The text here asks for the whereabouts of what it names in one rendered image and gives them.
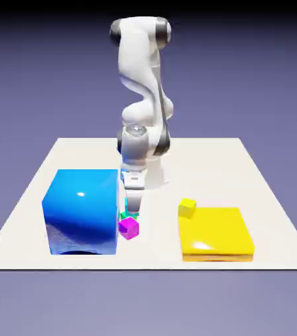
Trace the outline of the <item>large yellow box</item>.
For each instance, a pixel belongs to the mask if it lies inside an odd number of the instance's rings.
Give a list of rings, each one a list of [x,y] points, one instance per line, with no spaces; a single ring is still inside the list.
[[[179,213],[179,237],[184,261],[249,262],[254,243],[236,207],[197,207]]]

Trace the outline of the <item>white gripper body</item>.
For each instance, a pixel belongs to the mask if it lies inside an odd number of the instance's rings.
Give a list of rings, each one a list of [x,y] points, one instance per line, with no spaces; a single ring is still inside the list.
[[[127,199],[127,211],[129,213],[138,213],[143,197],[142,189],[125,189]]]

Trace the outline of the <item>large blue box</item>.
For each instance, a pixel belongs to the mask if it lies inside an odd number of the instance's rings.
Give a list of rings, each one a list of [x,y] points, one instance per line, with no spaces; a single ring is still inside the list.
[[[117,170],[59,169],[42,209],[51,254],[116,253]]]

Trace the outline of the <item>small green cube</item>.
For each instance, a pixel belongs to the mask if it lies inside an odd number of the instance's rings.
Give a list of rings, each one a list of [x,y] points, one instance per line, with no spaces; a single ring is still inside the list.
[[[118,213],[118,220],[122,221],[127,218],[133,218],[136,221],[138,216],[139,216],[138,213],[128,213],[127,211],[124,211]]]

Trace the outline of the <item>small yellow cube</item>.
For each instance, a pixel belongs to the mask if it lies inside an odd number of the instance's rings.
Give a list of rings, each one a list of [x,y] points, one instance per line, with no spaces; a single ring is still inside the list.
[[[178,207],[178,216],[191,218],[196,211],[196,201],[189,198],[183,198]]]

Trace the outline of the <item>small magenta cube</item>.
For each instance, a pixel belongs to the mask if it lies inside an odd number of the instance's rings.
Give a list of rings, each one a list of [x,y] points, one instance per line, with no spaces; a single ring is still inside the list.
[[[132,217],[122,219],[118,223],[119,233],[127,240],[139,235],[139,223]]]

